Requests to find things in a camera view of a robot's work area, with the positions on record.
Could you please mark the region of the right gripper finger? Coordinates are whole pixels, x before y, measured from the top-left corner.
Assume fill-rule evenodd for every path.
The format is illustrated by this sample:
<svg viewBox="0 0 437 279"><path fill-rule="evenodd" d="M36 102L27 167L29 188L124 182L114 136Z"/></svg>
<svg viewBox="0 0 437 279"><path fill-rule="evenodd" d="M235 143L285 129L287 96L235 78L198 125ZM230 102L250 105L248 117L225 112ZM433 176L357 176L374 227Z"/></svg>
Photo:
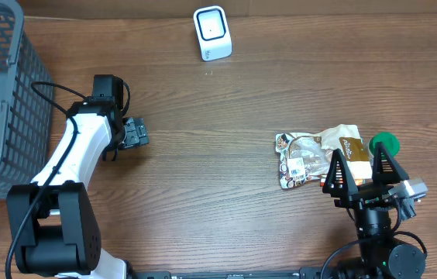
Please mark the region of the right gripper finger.
<svg viewBox="0 0 437 279"><path fill-rule="evenodd" d="M408 179L408 173L389 153L385 145L382 142L377 142L373 154L373 182L398 184Z"/></svg>
<svg viewBox="0 0 437 279"><path fill-rule="evenodd" d="M346 158L340 149L332 152L322 192L325 194L354 194L358 192Z"/></svg>

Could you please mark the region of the green lid jar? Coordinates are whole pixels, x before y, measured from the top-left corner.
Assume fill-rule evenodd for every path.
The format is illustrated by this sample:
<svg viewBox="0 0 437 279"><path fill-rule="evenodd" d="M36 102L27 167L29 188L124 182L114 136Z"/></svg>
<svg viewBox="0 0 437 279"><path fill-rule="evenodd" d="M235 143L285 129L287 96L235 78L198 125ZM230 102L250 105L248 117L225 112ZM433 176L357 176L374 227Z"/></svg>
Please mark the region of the green lid jar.
<svg viewBox="0 0 437 279"><path fill-rule="evenodd" d="M392 156L396 156L401 149L400 141L393 133L381 132L372 137L368 143L368 149L372 156L374 155L374 151L378 143L382 143L383 145L385 145L388 152Z"/></svg>

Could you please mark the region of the brown snack pouch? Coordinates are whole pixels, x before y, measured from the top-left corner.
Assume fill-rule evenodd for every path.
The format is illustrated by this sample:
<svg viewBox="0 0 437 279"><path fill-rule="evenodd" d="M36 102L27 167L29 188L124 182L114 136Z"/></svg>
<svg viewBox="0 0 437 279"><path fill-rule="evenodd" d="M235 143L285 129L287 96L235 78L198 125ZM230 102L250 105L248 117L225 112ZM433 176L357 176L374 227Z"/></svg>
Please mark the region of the brown snack pouch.
<svg viewBox="0 0 437 279"><path fill-rule="evenodd" d="M370 158L358 127L340 124L320 133L287 132L275 136L275 151L280 156L280 187L286 190L325 178L336 149L342 151L355 180L371 179Z"/></svg>

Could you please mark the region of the orange small packet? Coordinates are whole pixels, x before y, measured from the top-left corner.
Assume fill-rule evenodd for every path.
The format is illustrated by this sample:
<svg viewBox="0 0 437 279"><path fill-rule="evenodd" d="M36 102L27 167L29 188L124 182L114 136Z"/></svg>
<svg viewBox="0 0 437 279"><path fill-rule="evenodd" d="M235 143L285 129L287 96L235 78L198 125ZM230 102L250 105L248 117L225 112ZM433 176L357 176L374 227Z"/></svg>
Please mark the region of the orange small packet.
<svg viewBox="0 0 437 279"><path fill-rule="evenodd" d="M356 184L357 186L360 186L360 185L364 184L365 182L366 182L366 181L365 181L364 179L356 179L356 180L355 180L355 184ZM324 184L325 184L325 179L322 177L322 178L320 179L320 186L323 187Z"/></svg>

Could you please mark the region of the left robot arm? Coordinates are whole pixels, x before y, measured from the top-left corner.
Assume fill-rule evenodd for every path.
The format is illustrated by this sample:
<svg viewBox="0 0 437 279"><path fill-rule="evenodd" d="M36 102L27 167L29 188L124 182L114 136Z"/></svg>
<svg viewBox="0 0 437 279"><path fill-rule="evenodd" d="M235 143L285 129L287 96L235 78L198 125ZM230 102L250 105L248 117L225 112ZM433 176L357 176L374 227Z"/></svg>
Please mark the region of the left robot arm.
<svg viewBox="0 0 437 279"><path fill-rule="evenodd" d="M87 187L107 153L149 143L143 119L127 116L130 89L120 77L97 74L93 91L74 102L66 129L46 166L6 196L12 242L5 276L134 278L131 264L102 248L102 236Z"/></svg>

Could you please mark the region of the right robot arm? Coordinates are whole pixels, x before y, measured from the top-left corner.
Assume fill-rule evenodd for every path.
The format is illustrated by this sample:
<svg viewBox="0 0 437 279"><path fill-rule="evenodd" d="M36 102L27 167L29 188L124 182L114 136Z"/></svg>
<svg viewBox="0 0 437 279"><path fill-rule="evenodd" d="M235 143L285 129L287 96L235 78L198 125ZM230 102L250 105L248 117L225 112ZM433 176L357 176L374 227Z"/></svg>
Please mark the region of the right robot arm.
<svg viewBox="0 0 437 279"><path fill-rule="evenodd" d="M353 214L357 239L334 251L320 278L420 278L428 256L414 233L399 230L416 216L415 203L428 192L421 179L410 179L382 142L376 144L371 182L356 185L341 150L332 153L322 192L337 208Z"/></svg>

